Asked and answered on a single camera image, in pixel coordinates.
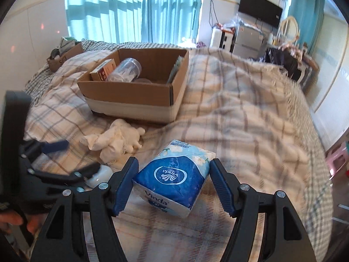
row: small box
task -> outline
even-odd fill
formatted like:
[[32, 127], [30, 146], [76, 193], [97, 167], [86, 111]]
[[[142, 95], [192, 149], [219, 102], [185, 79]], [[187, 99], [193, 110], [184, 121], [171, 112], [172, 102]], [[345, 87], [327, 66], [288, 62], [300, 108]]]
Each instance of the small box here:
[[[167, 84], [178, 57], [183, 61], [173, 81]], [[114, 59], [116, 66], [126, 58], [142, 67], [139, 78], [151, 83], [93, 81], [87, 71], [77, 84], [92, 112], [117, 118], [170, 123], [176, 119], [188, 79], [189, 51], [172, 48], [119, 49], [103, 61]]]
[[92, 80], [105, 81], [112, 71], [116, 68], [114, 59], [103, 61], [90, 73]]
[[68, 50], [68, 52], [64, 53], [62, 56], [60, 56], [59, 59], [55, 60], [55, 59], [50, 59], [47, 58], [47, 64], [48, 67], [50, 68], [50, 70], [52, 72], [56, 72], [65, 61], [67, 61], [68, 59], [79, 55], [81, 53], [84, 53], [84, 50], [82, 48], [81, 42], [79, 42], [77, 45], [75, 45], [72, 49]]
[[132, 179], [141, 198], [160, 211], [186, 218], [216, 154], [173, 140]]

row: round mirror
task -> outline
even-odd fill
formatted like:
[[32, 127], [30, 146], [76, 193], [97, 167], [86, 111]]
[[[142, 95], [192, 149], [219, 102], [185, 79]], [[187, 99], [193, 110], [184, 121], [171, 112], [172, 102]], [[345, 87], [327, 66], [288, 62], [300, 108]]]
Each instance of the round mirror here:
[[298, 23], [292, 16], [284, 19], [280, 24], [280, 33], [284, 36], [287, 43], [293, 43], [296, 41], [296, 37], [299, 35]]

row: blue curtain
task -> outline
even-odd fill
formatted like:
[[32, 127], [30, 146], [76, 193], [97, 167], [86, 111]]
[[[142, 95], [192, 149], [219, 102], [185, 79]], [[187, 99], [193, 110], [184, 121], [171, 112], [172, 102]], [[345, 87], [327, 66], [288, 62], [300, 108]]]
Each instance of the blue curtain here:
[[69, 35], [112, 43], [196, 38], [201, 0], [66, 0]]
[[69, 35], [112, 43], [141, 41], [143, 0], [65, 0]]
[[201, 0], [147, 1], [150, 42], [178, 44], [182, 38], [196, 38]]
[[289, 16], [294, 16], [301, 31], [299, 46], [308, 44], [308, 52], [313, 53], [323, 21], [325, 0], [292, 0]]

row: bed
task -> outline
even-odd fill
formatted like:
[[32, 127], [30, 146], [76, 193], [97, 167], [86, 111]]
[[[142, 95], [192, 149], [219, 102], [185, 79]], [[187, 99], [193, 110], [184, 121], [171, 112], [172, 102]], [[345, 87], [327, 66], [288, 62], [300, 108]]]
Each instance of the bed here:
[[[26, 137], [45, 141], [67, 139], [69, 151], [42, 161], [40, 168], [59, 174], [98, 160], [79, 140], [102, 133], [111, 119], [94, 116], [76, 80], [118, 48], [173, 47], [154, 43], [111, 44], [84, 40], [85, 53], [52, 73], [44, 66], [26, 85], [33, 106]], [[286, 191], [313, 245], [324, 258], [332, 228], [332, 193], [322, 146], [300, 87], [277, 66], [242, 60], [211, 48], [190, 51], [189, 77], [175, 122], [143, 126], [142, 149], [132, 156], [143, 168], [172, 139], [217, 153], [229, 172], [257, 191]], [[110, 166], [119, 171], [124, 155]], [[85, 236], [91, 261], [97, 261], [89, 217]], [[186, 219], [170, 217], [133, 192], [113, 219], [128, 261], [219, 261], [234, 220], [225, 213], [213, 184], [207, 180]], [[263, 215], [259, 216], [250, 261], [257, 261]]]

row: finger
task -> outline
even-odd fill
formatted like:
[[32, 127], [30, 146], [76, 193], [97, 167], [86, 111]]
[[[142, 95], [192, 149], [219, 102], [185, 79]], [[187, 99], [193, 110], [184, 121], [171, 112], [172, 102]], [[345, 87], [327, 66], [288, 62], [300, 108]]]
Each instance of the finger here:
[[0, 229], [6, 233], [11, 233], [10, 226], [5, 222], [0, 222]]
[[8, 211], [0, 214], [0, 222], [20, 226], [23, 223], [23, 219], [15, 211]]
[[27, 230], [32, 234], [41, 227], [42, 215], [33, 215], [28, 217]]

